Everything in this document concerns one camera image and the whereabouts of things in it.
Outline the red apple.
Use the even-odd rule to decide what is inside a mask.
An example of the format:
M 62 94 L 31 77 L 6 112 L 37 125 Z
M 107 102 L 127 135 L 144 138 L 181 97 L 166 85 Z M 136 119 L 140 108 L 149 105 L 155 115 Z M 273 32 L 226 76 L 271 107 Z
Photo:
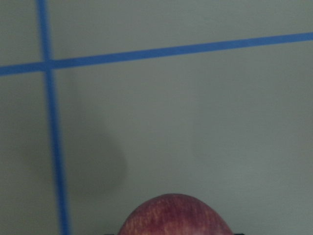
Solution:
M 139 205 L 119 235 L 232 235 L 222 217 L 201 200 L 185 194 L 164 194 Z

